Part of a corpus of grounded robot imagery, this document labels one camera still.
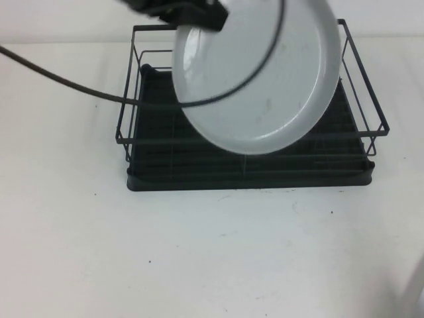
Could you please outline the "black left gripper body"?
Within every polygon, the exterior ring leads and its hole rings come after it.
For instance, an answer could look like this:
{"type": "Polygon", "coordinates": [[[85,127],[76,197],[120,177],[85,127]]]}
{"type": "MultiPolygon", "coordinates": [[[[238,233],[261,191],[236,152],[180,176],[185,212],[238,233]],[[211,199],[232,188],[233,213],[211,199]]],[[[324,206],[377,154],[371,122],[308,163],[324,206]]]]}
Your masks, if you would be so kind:
{"type": "Polygon", "coordinates": [[[207,1],[126,0],[125,4],[134,12],[150,17],[158,17],[178,9],[199,9],[200,11],[204,11],[207,1]]]}

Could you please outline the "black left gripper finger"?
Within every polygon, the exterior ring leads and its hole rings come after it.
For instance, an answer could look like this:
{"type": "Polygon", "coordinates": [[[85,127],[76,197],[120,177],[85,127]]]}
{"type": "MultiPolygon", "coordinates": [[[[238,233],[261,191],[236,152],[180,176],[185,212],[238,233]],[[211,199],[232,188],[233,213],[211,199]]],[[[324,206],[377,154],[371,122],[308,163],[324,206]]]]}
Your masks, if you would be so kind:
{"type": "Polygon", "coordinates": [[[164,21],[174,26],[190,26],[220,32],[229,16],[228,9],[220,1],[166,1],[170,8],[164,13],[164,21]]]}

